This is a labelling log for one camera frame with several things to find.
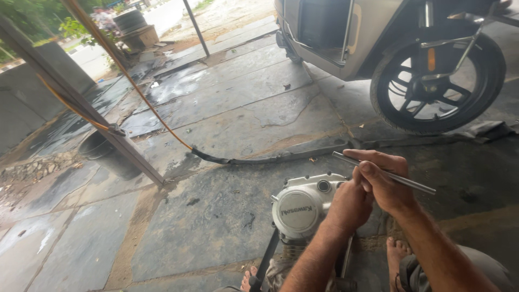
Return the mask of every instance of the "tire stack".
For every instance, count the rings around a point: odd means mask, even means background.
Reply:
[[[146,20],[138,10],[132,10],[114,18],[115,24],[123,35],[147,26]]]

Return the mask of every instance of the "fingernail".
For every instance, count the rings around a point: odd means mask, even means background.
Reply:
[[[360,170],[364,171],[364,172],[368,172],[371,170],[371,165],[367,162],[364,162],[364,163],[360,163]]]

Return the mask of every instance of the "black bucket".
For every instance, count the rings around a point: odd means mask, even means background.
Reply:
[[[124,137],[137,151],[149,161],[148,155],[133,143],[128,137]],[[113,146],[99,131],[95,131],[79,146],[78,153],[87,160],[93,160],[102,167],[116,174],[122,180],[130,180],[142,171],[137,168],[126,156]]]

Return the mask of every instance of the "engine case cover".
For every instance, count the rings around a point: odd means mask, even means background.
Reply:
[[[338,174],[288,180],[283,190],[273,197],[272,217],[287,240],[306,240],[317,231],[326,217],[337,186],[347,179]]]

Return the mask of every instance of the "bare foot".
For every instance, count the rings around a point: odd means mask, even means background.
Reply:
[[[400,284],[399,272],[400,261],[412,254],[411,249],[401,241],[396,241],[392,237],[386,240],[388,246],[388,266],[389,266],[389,287],[391,292],[403,291]]]
[[[243,276],[243,280],[241,281],[241,287],[240,290],[249,292],[251,289],[251,285],[249,285],[249,278],[251,277],[251,274],[253,276],[256,276],[256,273],[258,272],[258,269],[256,267],[251,267],[251,272],[245,271],[245,276]]]

